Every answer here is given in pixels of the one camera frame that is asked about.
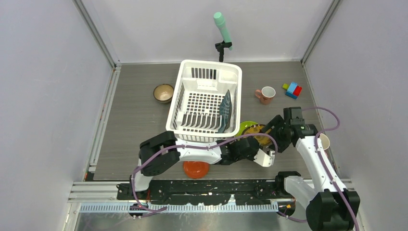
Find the teal square plate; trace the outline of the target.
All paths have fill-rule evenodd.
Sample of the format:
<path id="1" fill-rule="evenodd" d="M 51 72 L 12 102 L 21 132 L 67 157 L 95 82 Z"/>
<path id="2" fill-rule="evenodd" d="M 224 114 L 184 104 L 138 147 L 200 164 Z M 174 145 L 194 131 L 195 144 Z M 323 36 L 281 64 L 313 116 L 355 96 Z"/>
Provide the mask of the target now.
<path id="1" fill-rule="evenodd" d="M 225 130 L 230 126 L 230 118 L 231 118 L 231 95 L 230 90 L 227 90 L 224 98 L 222 99 L 219 105 L 219 115 L 220 115 L 220 128 L 218 129 L 218 133 L 224 133 Z"/>

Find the green plastic plate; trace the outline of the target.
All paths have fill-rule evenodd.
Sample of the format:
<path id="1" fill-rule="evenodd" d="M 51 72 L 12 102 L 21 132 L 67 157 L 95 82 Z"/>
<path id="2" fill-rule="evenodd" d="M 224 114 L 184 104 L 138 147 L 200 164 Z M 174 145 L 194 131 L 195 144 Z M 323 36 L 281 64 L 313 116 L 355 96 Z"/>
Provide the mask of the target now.
<path id="1" fill-rule="evenodd" d="M 243 131 L 244 131 L 245 129 L 247 129 L 247 128 L 250 127 L 250 126 L 257 125 L 257 124 L 258 124 L 258 123 L 257 123 L 257 122 L 254 122 L 254 121 L 243 121 L 243 122 L 241 122 L 241 123 L 240 123 L 240 129 L 239 129 L 238 133 L 237 133 L 236 135 L 234 135 L 234 137 L 239 137 L 239 136 L 241 136 L 241 135 L 243 134 Z"/>

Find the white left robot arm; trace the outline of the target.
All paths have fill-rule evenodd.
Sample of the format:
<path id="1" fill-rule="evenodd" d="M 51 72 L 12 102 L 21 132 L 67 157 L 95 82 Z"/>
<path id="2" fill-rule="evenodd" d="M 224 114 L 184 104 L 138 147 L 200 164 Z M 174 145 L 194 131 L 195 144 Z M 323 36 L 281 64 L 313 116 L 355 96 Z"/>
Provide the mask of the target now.
<path id="1" fill-rule="evenodd" d="M 178 162 L 227 166 L 247 159 L 262 167 L 270 167 L 274 163 L 275 151 L 264 151 L 256 139 L 260 135 L 246 134 L 203 143 L 178 139 L 171 131 L 163 132 L 140 144 L 138 165 L 130 177 L 129 193 L 136 199 L 144 198 L 152 178 Z"/>

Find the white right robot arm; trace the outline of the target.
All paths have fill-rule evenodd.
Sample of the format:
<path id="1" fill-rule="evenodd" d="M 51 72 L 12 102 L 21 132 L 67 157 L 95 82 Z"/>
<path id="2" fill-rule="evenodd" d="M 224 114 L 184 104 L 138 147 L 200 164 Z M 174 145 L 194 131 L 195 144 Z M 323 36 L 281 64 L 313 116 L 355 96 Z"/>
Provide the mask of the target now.
<path id="1" fill-rule="evenodd" d="M 313 231 L 358 231 L 360 197 L 337 176 L 321 141 L 323 131 L 306 124 L 301 107 L 284 108 L 262 130 L 271 136 L 270 146 L 279 153 L 293 145 L 301 155 L 313 186 L 296 171 L 280 171 L 275 177 L 275 193 L 291 195 L 306 211 L 306 222 Z"/>

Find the white plastic dish rack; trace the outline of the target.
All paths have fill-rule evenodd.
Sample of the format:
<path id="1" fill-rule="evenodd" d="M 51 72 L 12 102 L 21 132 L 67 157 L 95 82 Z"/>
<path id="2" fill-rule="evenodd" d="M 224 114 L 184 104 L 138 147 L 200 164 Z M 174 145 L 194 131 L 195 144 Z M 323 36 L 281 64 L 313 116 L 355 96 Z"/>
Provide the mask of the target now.
<path id="1" fill-rule="evenodd" d="M 225 140 L 240 129 L 242 69 L 234 64 L 184 60 L 177 75 L 166 130 L 178 139 L 195 142 Z M 220 128 L 219 105 L 231 95 L 230 125 Z"/>

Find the pink mug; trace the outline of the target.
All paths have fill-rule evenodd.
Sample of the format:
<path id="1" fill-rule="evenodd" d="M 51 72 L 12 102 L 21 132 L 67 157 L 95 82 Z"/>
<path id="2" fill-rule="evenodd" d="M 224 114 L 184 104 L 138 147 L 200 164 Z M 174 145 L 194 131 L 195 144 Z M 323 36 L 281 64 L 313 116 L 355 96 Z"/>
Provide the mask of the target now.
<path id="1" fill-rule="evenodd" d="M 263 105 L 271 103 L 276 95 L 276 91 L 273 87 L 265 86 L 260 90 L 255 91 L 255 96 L 259 99 L 259 102 Z"/>

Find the colourful toy blocks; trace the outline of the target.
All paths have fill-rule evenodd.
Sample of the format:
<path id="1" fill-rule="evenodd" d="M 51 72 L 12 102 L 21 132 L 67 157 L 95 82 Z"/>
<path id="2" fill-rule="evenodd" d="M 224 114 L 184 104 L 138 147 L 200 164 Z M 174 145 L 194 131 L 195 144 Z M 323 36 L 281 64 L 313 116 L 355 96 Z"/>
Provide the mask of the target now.
<path id="1" fill-rule="evenodd" d="M 285 90 L 285 95 L 297 99 L 302 92 L 303 88 L 300 87 L 296 82 L 291 82 L 290 84 L 284 83 L 282 88 Z"/>

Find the cream pink cup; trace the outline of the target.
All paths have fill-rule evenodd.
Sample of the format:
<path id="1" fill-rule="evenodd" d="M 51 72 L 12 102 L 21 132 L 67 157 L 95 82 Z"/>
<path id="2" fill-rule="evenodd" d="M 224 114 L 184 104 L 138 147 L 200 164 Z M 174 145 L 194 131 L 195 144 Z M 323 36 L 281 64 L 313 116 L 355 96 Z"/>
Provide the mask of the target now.
<path id="1" fill-rule="evenodd" d="M 319 139 L 321 141 L 323 150 L 328 150 L 329 147 L 330 147 L 330 144 L 331 144 L 330 139 L 328 138 L 328 136 L 325 135 L 324 133 L 321 133 L 319 135 Z"/>

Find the orange red bowl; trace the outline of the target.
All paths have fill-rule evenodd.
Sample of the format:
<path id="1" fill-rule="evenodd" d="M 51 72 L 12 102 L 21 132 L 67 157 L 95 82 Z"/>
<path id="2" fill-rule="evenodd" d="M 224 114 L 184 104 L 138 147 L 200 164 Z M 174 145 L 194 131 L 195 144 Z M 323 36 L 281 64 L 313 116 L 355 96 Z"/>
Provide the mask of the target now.
<path id="1" fill-rule="evenodd" d="M 201 179 L 207 175 L 209 164 L 198 161 L 185 161 L 183 163 L 184 173 L 191 179 Z"/>

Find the green microphone on stand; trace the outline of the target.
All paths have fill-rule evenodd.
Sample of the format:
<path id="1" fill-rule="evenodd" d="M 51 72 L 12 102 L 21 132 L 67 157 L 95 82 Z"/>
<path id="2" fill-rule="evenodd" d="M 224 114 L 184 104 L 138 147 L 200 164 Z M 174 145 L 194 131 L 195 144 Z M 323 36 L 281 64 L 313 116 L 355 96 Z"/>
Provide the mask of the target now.
<path id="1" fill-rule="evenodd" d="M 229 49 L 230 51 L 232 50 L 232 41 L 230 37 L 230 33 L 227 29 L 226 26 L 226 21 L 221 12 L 216 12 L 213 15 L 213 19 L 215 22 L 216 27 L 219 29 L 220 34 L 223 38 L 222 42 L 216 43 L 215 48 L 219 53 L 219 62 L 224 61 L 224 49 Z"/>

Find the brown ceramic bowl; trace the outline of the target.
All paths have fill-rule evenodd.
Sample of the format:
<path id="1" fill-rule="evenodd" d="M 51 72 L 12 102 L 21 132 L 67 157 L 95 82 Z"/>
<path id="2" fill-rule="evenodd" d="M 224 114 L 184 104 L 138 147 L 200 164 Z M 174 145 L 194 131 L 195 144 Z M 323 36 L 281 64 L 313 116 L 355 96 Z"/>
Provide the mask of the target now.
<path id="1" fill-rule="evenodd" d="M 173 86 L 169 84 L 161 84 L 153 90 L 154 98 L 160 103 L 169 103 L 172 101 L 174 94 Z"/>

